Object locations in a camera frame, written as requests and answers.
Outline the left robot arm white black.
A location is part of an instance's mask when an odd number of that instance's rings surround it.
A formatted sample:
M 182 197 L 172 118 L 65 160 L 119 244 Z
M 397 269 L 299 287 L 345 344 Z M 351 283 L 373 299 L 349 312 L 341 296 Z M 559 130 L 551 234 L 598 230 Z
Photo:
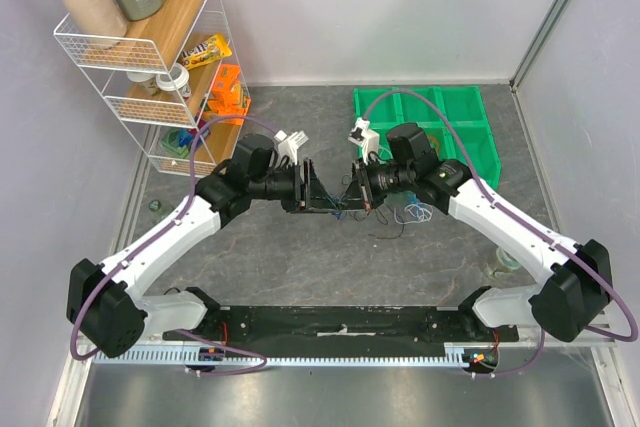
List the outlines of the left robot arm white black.
M 71 270 L 66 316 L 108 358 L 127 352 L 141 338 L 177 329 L 208 340 L 219 329 L 216 303 L 198 288 L 170 301 L 147 296 L 155 280 L 202 240 L 246 212 L 254 200 L 275 200 L 287 212 L 309 202 L 303 175 L 308 161 L 298 150 L 303 131 L 275 136 L 248 134 L 231 158 L 190 188 L 176 210 L 122 251 L 100 263 L 88 259 Z

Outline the orange snack box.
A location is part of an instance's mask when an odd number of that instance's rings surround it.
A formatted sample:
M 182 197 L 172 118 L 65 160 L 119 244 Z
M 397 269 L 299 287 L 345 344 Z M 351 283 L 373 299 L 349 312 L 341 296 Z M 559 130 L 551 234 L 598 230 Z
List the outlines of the orange snack box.
M 234 64 L 221 64 L 203 108 L 202 119 L 215 116 L 241 115 L 249 111 L 251 100 L 240 79 L 241 68 Z

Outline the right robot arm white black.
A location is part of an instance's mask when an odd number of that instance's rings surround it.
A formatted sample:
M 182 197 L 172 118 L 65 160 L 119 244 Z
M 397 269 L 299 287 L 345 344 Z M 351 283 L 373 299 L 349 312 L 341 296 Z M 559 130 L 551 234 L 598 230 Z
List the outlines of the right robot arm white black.
M 611 281 L 608 250 L 590 240 L 579 244 L 506 202 L 457 159 L 439 158 L 415 123 L 386 134 L 392 158 L 377 156 L 379 135 L 359 118 L 349 139 L 362 149 L 352 170 L 349 203 L 372 210 L 389 194 L 412 192 L 442 213 L 482 233 L 522 266 L 534 282 L 516 288 L 487 288 L 458 315 L 467 339 L 483 339 L 494 327 L 538 324 L 562 342 L 572 342 L 610 303 L 594 279 Z

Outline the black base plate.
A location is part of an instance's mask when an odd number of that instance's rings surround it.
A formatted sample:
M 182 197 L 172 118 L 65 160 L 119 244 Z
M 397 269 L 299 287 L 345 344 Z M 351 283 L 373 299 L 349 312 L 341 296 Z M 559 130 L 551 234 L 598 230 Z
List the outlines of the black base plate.
M 277 338 L 370 337 L 489 344 L 519 340 L 515 327 L 486 327 L 470 308 L 462 306 L 226 306 L 206 314 L 192 332 L 249 348 Z

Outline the beige pump bottle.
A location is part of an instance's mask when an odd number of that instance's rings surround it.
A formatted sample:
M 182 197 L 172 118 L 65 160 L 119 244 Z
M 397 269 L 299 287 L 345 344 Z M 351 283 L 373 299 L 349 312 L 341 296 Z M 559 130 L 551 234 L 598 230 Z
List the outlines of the beige pump bottle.
M 98 49 L 109 49 L 127 32 L 127 21 L 114 0 L 62 0 L 81 34 Z

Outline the clear glass bottle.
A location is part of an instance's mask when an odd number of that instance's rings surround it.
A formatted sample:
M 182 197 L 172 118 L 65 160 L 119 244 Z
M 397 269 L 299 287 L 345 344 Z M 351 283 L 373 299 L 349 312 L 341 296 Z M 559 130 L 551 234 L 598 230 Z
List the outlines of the clear glass bottle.
M 151 200 L 148 204 L 148 209 L 152 226 L 162 222 L 174 211 L 174 207 L 169 202 L 162 202 L 159 199 Z

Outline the green blue toy car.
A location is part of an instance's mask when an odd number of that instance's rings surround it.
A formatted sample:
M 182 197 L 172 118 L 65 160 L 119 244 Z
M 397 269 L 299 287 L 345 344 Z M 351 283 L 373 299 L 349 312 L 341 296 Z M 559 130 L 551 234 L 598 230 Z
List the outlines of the green blue toy car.
M 196 133 L 196 129 L 169 128 L 160 138 L 161 152 L 170 158 L 188 158 Z

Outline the green six-compartment bin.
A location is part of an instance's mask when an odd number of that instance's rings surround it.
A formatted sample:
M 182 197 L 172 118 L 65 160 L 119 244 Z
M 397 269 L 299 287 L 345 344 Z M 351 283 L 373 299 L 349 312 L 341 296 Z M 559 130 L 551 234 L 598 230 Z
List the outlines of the green six-compartment bin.
M 380 135 L 379 156 L 391 158 L 386 135 L 403 123 L 415 122 L 428 135 L 441 159 L 471 159 L 476 171 L 492 189 L 500 182 L 502 164 L 494 142 L 480 89 L 477 86 L 431 86 L 414 90 L 438 109 L 406 94 L 383 99 L 369 117 L 370 128 Z

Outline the yellow candy bag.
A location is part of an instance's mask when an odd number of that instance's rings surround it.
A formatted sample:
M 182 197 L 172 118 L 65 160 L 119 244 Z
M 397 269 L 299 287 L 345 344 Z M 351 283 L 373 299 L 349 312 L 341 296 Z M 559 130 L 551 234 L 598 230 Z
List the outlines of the yellow candy bag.
M 221 33 L 216 33 L 195 47 L 183 51 L 178 62 L 187 71 L 206 66 L 213 62 L 228 58 L 232 55 L 232 49 Z

